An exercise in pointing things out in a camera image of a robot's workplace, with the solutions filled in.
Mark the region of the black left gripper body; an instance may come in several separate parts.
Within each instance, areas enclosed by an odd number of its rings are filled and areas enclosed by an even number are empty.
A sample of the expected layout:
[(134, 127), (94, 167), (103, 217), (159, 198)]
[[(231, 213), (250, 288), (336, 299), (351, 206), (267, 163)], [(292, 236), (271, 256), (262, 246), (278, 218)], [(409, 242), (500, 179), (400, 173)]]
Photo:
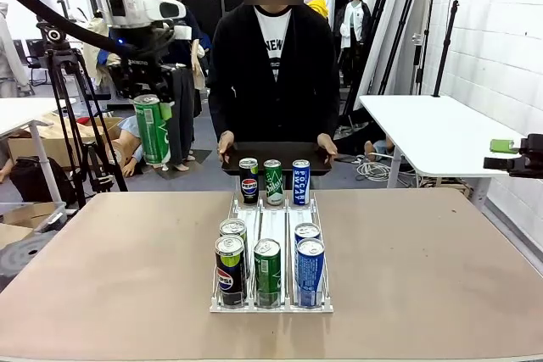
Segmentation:
[(175, 66), (156, 61), (122, 59), (110, 65), (110, 75), (120, 97), (134, 99), (141, 95), (155, 95), (158, 99), (173, 98)]

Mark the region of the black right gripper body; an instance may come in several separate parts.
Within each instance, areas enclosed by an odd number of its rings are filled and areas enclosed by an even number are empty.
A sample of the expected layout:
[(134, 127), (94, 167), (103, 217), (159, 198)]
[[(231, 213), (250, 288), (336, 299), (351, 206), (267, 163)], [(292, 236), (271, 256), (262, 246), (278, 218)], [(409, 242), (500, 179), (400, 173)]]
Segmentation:
[(526, 137), (509, 142), (510, 151), (518, 158), (507, 161), (507, 173), (511, 177), (541, 178), (543, 135), (530, 133)]

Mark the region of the person's right hand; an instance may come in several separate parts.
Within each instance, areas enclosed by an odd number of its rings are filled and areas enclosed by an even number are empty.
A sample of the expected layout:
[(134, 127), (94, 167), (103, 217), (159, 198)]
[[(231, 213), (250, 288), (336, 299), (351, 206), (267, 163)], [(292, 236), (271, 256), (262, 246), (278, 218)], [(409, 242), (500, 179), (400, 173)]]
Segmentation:
[(234, 134), (231, 131), (222, 132), (217, 143), (217, 154), (221, 162), (229, 162), (230, 156), (228, 153), (228, 149), (231, 148), (233, 144)]

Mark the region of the person's left hand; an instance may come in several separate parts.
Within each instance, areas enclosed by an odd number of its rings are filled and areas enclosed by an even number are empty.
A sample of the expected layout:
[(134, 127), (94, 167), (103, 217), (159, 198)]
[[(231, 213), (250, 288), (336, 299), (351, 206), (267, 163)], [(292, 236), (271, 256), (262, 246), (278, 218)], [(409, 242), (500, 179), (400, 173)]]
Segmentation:
[(317, 137), (317, 145), (327, 154), (324, 163), (332, 164), (338, 155), (338, 149), (333, 139), (327, 133), (321, 133)]

